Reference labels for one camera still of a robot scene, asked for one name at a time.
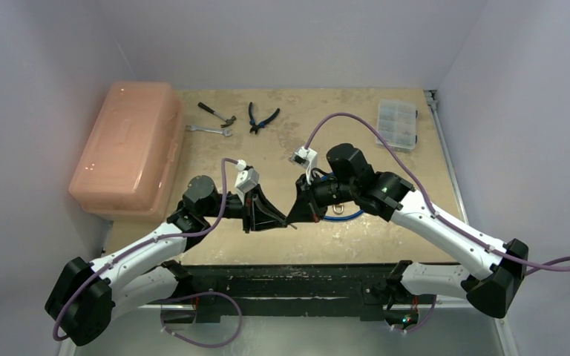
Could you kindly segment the blue cable lock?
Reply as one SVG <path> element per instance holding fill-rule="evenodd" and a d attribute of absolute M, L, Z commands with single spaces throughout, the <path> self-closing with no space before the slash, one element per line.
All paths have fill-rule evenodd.
<path fill-rule="evenodd" d="M 317 177 L 322 182 L 335 179 L 333 172 L 322 171 L 320 168 L 313 168 L 312 172 L 313 172 L 313 175 L 315 177 Z M 324 221 L 327 221 L 330 223 L 345 223 L 345 222 L 349 222 L 349 221 L 352 221 L 352 220 L 360 217 L 364 213 L 362 210 L 359 210 L 353 214 L 343 213 L 342 215 L 335 215 L 333 212 L 333 207 L 331 208 L 331 210 L 332 210 L 332 214 L 325 215 Z"/>

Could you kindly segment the silver open-end wrench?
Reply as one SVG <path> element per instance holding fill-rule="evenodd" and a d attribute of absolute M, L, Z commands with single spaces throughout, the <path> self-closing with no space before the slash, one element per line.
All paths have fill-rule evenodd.
<path fill-rule="evenodd" d="M 197 125 L 187 125 L 186 130 L 191 131 L 191 132 L 201 131 L 201 132 L 206 132 L 206 133 L 211 133 L 211 134 L 221 134 L 224 137 L 232 136 L 232 131 L 229 128 L 207 128 L 207 127 L 202 127 L 202 126 L 197 126 Z"/>

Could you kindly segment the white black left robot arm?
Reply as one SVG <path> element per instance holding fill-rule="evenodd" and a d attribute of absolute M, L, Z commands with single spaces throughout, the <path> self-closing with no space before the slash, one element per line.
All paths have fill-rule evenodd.
<path fill-rule="evenodd" d="M 286 216 L 265 196 L 252 170 L 238 174 L 234 192 L 219 192 L 211 177 L 194 177 L 176 210 L 152 232 L 119 251 L 90 262 L 76 257 L 62 269 L 45 304 L 53 338 L 84 346 L 111 321 L 150 302 L 232 298 L 194 287 L 175 257 L 193 248 L 222 219 L 240 220 L 246 233 L 287 226 Z"/>

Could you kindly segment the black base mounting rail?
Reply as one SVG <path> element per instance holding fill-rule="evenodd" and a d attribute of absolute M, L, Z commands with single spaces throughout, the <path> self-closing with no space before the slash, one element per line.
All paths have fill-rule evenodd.
<path fill-rule="evenodd" d="M 183 266 L 201 291 L 232 298 L 205 297 L 180 304 L 198 323 L 217 323 L 241 313 L 261 317 L 357 317 L 361 321 L 414 324 L 414 303 L 432 303 L 437 294 L 413 296 L 393 287 L 390 277 L 401 263 L 320 265 Z"/>

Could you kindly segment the brass padlock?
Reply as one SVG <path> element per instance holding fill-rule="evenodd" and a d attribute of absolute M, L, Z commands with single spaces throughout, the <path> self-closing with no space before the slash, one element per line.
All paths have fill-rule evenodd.
<path fill-rule="evenodd" d="M 342 215 L 344 213 L 344 205 L 343 204 L 333 205 L 332 210 L 335 215 Z"/>

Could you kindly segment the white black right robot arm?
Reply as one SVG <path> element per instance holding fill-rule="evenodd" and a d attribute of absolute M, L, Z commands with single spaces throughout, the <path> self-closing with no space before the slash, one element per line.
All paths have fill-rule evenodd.
<path fill-rule="evenodd" d="M 489 317 L 506 316 L 526 273 L 529 247 L 505 243 L 458 220 L 435 205 L 406 179 L 374 171 L 360 149 L 342 143 L 329 150 L 332 176 L 317 175 L 317 153 L 301 147 L 290 162 L 305 172 L 295 183 L 288 223 L 317 223 L 331 205 L 354 202 L 364 213 L 410 230 L 454 258 L 454 263 L 403 262 L 387 281 L 389 296 L 437 294 L 467 300 Z"/>

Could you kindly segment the clear plastic organizer box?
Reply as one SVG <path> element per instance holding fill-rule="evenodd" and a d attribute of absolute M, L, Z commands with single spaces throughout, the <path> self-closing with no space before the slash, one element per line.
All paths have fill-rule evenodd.
<path fill-rule="evenodd" d="M 417 116 L 413 103 L 382 99 L 378 105 L 376 130 L 394 151 L 411 152 L 417 142 Z"/>

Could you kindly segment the pink translucent storage bin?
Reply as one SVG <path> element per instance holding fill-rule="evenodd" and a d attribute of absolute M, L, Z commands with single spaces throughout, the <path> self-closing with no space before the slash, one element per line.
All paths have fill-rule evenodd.
<path fill-rule="evenodd" d="M 182 105 L 167 82 L 110 87 L 68 187 L 107 220 L 159 223 L 183 141 Z"/>

